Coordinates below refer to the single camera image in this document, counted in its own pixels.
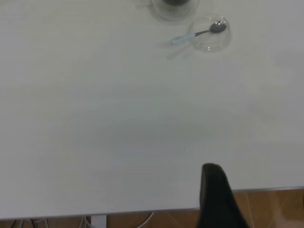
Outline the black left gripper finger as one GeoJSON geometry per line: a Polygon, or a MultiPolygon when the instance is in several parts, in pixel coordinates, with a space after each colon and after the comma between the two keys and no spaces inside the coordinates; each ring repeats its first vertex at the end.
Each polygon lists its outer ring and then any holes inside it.
{"type": "Polygon", "coordinates": [[[202,166],[198,228],[248,228],[223,169],[213,163],[202,166]]]}

